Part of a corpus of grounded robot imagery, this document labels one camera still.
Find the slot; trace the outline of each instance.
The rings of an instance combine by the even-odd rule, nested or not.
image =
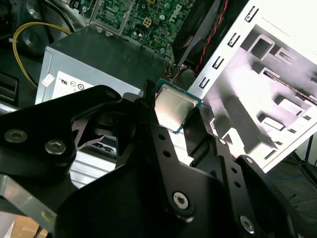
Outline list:
[[[283,145],[283,143],[280,142],[280,141],[275,141],[274,143],[277,144],[277,145],[279,145],[279,146],[282,146],[282,145]]]
[[[200,82],[199,87],[202,88],[202,89],[204,89],[204,88],[206,87],[206,85],[209,83],[209,81],[210,81],[210,80],[209,80],[208,78],[204,77],[204,78],[202,79],[202,81]]]
[[[288,129],[288,131],[291,132],[291,133],[293,133],[293,134],[296,133],[296,130],[294,130],[294,129]]]
[[[222,62],[224,61],[224,58],[221,58],[220,56],[217,58],[217,60],[215,61],[215,63],[212,65],[213,68],[215,69],[219,69],[220,65],[222,64]]]
[[[251,10],[249,11],[248,15],[246,16],[246,18],[244,18],[247,22],[251,22],[253,20],[253,18],[255,17],[255,15],[258,13],[259,9],[257,8],[257,10],[255,10],[256,7],[253,6],[251,8]]]
[[[303,118],[304,119],[306,119],[306,120],[310,120],[310,119],[312,119],[311,117],[309,117],[309,116],[303,116]]]
[[[272,150],[264,159],[267,160],[269,157],[271,157],[274,153],[276,152],[276,150]]]
[[[230,41],[228,42],[228,46],[230,46],[231,48],[234,47],[234,45],[237,43],[239,38],[240,38],[240,35],[237,36],[237,33],[234,33]]]

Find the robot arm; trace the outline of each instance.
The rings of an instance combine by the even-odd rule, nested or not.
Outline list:
[[[314,236],[251,158],[232,158],[203,111],[184,125],[188,167],[154,108],[148,81],[133,102],[96,86],[1,116],[0,209],[55,238]],[[104,135],[117,138],[116,169],[76,191],[76,151]]]

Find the gray metal surface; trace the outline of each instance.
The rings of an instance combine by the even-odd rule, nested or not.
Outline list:
[[[223,40],[221,41],[213,55],[206,63],[203,70],[197,76],[195,82],[190,86],[188,92],[201,99],[208,93],[211,86],[215,83],[216,79],[219,77],[221,72],[229,63],[230,59],[233,57],[242,42],[246,39],[246,37],[254,27],[259,14],[260,1],[249,0],[227,32],[227,34],[224,36]],[[230,43],[232,37],[236,37],[237,35],[239,35],[240,38],[238,39],[236,44],[233,47],[229,46],[228,43]],[[213,65],[217,61],[222,61],[222,63],[219,65],[219,67],[214,68]],[[208,79],[209,82],[207,83],[207,85],[205,85],[203,88],[200,87],[201,82]]]
[[[0,195],[48,232],[53,232],[56,213],[7,175],[0,175]]]
[[[204,97],[204,103],[209,103],[212,107],[216,131],[228,142],[235,156],[248,154],[249,151],[242,148],[250,146],[251,141],[255,142],[263,136],[274,142],[275,148],[267,147],[261,150],[260,147],[255,146],[258,150],[256,156],[249,154],[267,172],[317,131],[317,108],[290,88],[263,75],[263,71],[267,68],[283,82],[304,92],[307,96],[315,97],[317,84],[312,78],[317,72],[315,65],[317,61],[311,62],[299,54],[295,44],[292,44],[292,48],[285,44],[279,39],[284,40],[285,37],[274,27],[272,34],[259,26],[255,26],[252,33],[263,34],[274,41],[276,46],[285,49],[292,55],[292,63],[276,58],[275,51],[261,60],[239,48]],[[227,112],[225,105],[232,96],[239,98],[247,114],[241,110],[236,111],[234,116]],[[241,122],[246,118],[250,120],[242,124]],[[280,129],[269,125],[268,121],[280,125]],[[260,130],[256,140],[252,139],[254,130],[251,130],[251,127],[254,126]]]
[[[146,79],[164,78],[165,62],[116,36],[106,37],[93,29],[81,29],[48,46],[44,55],[36,103],[50,100],[54,81],[41,81],[59,71],[92,85],[107,85],[123,95],[138,94]]]
[[[160,125],[172,131],[178,131],[198,101],[168,85],[163,85],[156,96],[155,103],[155,112]]]

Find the dark floor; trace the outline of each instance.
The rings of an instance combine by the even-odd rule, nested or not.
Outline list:
[[[32,76],[32,78],[39,82],[42,63],[34,61],[24,56],[20,56],[24,67]],[[14,58],[11,49],[0,48],[0,71],[5,72],[19,79],[19,108],[25,108],[34,105],[37,89],[27,80],[23,75],[17,61]]]
[[[314,167],[309,166],[317,176]],[[296,165],[281,162],[267,174],[317,234],[317,189],[302,176]]]

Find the green circuit board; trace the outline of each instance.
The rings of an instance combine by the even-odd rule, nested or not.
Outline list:
[[[120,0],[103,0],[96,19],[119,30],[129,11],[129,5]]]
[[[193,4],[189,0],[136,0],[123,34],[171,59],[172,43]],[[150,20],[149,26],[144,25],[145,19]]]
[[[194,3],[195,0],[100,0],[96,20],[123,30],[121,36],[130,42],[171,59],[172,43]]]

